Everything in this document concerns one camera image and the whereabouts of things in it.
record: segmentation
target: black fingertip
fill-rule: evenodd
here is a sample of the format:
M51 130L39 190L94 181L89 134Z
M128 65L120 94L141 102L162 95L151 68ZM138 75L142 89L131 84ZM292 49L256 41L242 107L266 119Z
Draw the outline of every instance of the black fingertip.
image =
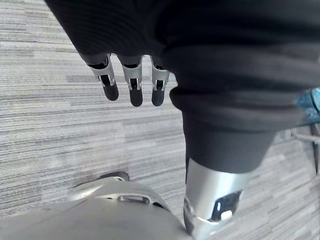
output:
M154 106L159 107L164 103L165 91L161 91L161 87L157 87L157 90L152 90L152 103Z

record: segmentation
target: gray carpet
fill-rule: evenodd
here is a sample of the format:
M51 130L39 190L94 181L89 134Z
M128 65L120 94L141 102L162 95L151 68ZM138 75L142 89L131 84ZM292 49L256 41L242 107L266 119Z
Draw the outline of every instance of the gray carpet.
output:
M0 217L58 203L75 185L123 170L157 191L182 218L185 143L181 113L151 103L143 58L141 107L131 106L111 57L119 99L100 83L41 0L0 1ZM319 240L320 177L309 143L280 132L236 217L213 240Z

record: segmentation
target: black sleeve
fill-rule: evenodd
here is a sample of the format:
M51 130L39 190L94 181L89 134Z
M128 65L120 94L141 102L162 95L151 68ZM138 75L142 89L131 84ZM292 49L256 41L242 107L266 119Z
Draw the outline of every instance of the black sleeve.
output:
M316 0L46 2L84 60L161 57L187 157L210 169L257 168L276 132L301 124L299 94L320 85Z

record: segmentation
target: robotic leg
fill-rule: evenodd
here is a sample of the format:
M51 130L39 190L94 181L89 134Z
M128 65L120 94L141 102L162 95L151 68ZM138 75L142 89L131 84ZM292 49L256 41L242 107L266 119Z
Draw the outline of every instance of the robotic leg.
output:
M0 219L6 240L191 240L165 201L124 172L76 186L68 201Z

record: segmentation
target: blue object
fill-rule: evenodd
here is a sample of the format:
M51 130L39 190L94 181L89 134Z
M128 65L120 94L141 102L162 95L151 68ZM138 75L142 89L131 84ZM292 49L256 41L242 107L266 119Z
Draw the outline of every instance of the blue object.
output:
M305 119L301 125L320 123L320 88L306 91L297 99L296 105L305 111Z

